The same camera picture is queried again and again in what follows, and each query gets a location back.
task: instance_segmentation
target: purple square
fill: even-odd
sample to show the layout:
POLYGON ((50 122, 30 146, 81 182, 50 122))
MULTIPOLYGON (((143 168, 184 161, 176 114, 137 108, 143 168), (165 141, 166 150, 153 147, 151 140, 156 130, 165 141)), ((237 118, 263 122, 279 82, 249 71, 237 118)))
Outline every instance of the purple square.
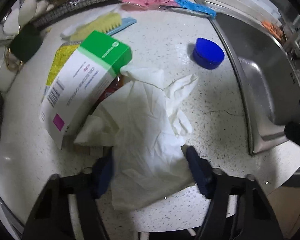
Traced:
POLYGON ((59 131, 63 128, 65 125, 65 122, 61 119, 60 115, 56 114, 56 116, 53 118, 53 123, 56 125, 59 131))

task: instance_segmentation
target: pink cloth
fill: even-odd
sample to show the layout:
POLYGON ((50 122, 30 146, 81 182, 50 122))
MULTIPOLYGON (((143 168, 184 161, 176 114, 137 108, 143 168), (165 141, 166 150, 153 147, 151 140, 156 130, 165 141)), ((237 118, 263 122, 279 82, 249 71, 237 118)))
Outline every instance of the pink cloth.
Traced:
POLYGON ((143 9, 157 9, 160 5, 180 6, 175 0, 122 0, 122 2, 136 5, 143 9))

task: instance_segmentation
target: blue container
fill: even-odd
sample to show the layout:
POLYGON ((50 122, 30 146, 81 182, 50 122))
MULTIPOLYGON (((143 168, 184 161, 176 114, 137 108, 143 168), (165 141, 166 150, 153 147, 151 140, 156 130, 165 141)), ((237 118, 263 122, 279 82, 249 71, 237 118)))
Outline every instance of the blue container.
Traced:
POLYGON ((204 38, 197 38, 193 50, 194 60, 206 69, 215 69, 225 58, 219 45, 204 38))

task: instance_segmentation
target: sink basin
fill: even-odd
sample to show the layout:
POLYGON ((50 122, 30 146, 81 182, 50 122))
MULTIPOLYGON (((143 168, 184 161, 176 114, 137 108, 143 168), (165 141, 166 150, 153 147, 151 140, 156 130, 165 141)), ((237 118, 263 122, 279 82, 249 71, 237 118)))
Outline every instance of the sink basin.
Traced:
POLYGON ((260 24, 217 11, 210 21, 237 76, 253 155, 287 141, 285 124, 300 122, 300 84, 283 48, 260 24))

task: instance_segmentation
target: speckled white countertop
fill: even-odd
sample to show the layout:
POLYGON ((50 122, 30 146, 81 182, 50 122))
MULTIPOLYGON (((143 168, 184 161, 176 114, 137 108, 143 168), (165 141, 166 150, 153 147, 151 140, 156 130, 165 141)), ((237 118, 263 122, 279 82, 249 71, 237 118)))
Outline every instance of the speckled white countertop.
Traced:
MULTIPOLYGON (((87 153, 58 150, 39 121, 44 84, 62 44, 60 32, 95 10, 54 24, 6 97, 0 141, 0 196, 23 222, 51 174, 77 174, 95 161, 87 153)), ((183 75, 199 76, 198 86, 182 104, 194 128, 187 144, 194 145, 201 157, 228 175, 255 175, 267 194, 284 183, 300 166, 300 148, 286 142, 251 157, 242 100, 229 59, 226 56, 215 70, 205 70, 191 59, 198 37, 223 47, 210 22, 175 12, 135 11, 131 15, 138 22, 114 37, 131 46, 134 65, 164 69, 167 85, 183 75)), ((200 226, 209 205, 195 186, 131 213, 114 211, 109 190, 97 203, 111 239, 132 239, 132 230, 200 226)))

